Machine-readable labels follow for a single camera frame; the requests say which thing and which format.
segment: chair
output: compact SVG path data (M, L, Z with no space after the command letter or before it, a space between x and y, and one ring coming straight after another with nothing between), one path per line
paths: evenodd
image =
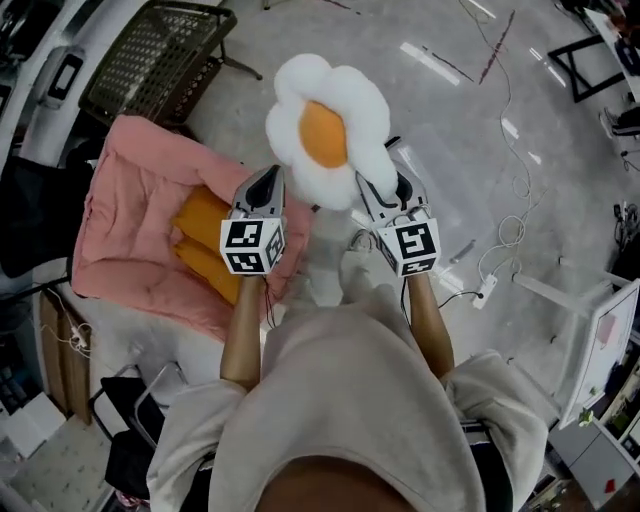
M111 441L105 481L115 489L143 500L149 499L146 475L164 425L164 413L151 397L151 392L170 370L187 385L182 370L175 362L163 366L148 386L139 376L138 367L131 364L113 377L101 379L102 387L89 400L92 416ZM124 374L129 371L135 371L138 376L125 377ZM109 398L128 430L115 435L109 432L95 408L96 401L102 395Z
M223 64L262 80L226 53L224 38L237 23L221 7L147 2L100 62L80 108L107 126L120 114L139 115L194 138L184 123ZM212 56L218 47L220 56Z

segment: beige sweatshirt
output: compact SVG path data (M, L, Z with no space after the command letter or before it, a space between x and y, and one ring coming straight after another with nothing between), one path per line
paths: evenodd
M420 512L484 511L460 418L490 427L519 510L540 474L547 428L511 371L488 352L438 381L404 319L380 301L298 316L270 332L251 393L218 380L176 399L148 473L152 510L179 511L217 449L210 511L254 510L282 467L311 455L368 467Z

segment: orange pillow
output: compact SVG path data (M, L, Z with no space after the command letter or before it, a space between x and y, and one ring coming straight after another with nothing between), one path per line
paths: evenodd
M240 288L240 276L230 274L222 258L188 236L174 245L173 251L185 265L209 281L229 304L235 305Z
M196 187L173 218L173 225L220 256L220 228L229 209L230 206L207 187Z
M229 205L206 186L194 188L173 218L173 225L184 234L173 251L227 302L235 304L240 276L231 274L220 256L220 228L228 213Z

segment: egg yolk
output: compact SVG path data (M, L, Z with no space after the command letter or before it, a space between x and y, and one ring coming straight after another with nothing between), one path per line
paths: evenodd
M302 147L321 166L334 169L347 163L347 131L333 110L315 101L307 102L298 131Z

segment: plush toy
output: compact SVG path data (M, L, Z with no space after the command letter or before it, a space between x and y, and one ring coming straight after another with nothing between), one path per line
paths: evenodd
M267 137L291 167L304 201L346 210L359 196L356 171L383 198L398 177L384 143L389 106L367 77L349 66L332 68L318 55L302 54L276 73L278 102L267 116Z

